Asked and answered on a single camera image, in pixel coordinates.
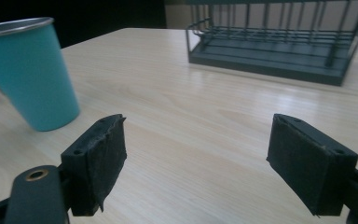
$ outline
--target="rack wire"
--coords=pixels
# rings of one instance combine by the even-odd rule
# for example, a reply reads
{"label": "rack wire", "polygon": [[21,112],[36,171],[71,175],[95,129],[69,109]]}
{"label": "rack wire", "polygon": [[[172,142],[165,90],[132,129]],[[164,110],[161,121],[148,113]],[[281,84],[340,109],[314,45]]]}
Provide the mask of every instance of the rack wire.
{"label": "rack wire", "polygon": [[186,3],[191,63],[339,86],[358,47],[358,0]]}

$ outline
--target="dark green rack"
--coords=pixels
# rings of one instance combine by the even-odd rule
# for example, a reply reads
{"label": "dark green rack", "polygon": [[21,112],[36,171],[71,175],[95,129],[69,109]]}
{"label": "dark green rack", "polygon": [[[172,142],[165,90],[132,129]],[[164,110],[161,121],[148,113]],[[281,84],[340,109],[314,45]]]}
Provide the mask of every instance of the dark green rack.
{"label": "dark green rack", "polygon": [[358,47],[358,0],[186,2],[190,63],[340,86]]}

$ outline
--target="wooden table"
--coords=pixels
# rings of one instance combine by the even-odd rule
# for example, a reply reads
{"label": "wooden table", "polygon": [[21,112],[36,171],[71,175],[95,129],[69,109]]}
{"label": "wooden table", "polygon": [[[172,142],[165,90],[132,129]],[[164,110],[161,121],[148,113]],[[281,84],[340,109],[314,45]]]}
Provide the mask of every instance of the wooden table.
{"label": "wooden table", "polygon": [[358,153],[358,52],[343,87],[191,65],[185,31],[124,29],[63,50],[80,116],[32,130],[0,93],[0,200],[19,173],[59,165],[97,119],[121,113],[128,159],[105,212],[71,223],[344,223],[313,217],[266,157],[274,113]]}

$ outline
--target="cup rim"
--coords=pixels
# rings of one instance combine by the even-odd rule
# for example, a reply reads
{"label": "cup rim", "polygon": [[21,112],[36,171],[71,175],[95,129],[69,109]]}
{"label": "cup rim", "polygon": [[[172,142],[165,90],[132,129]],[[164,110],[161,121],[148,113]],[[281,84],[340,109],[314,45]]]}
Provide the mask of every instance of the cup rim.
{"label": "cup rim", "polygon": [[46,26],[54,22],[51,17],[0,22],[0,35],[11,35]]}

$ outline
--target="dish rack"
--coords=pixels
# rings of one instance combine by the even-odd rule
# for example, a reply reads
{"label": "dish rack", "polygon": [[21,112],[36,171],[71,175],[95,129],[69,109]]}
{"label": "dish rack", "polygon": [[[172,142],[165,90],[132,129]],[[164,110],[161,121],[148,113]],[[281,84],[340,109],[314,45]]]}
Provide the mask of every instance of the dish rack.
{"label": "dish rack", "polygon": [[358,0],[186,3],[190,63],[340,86],[358,47]]}

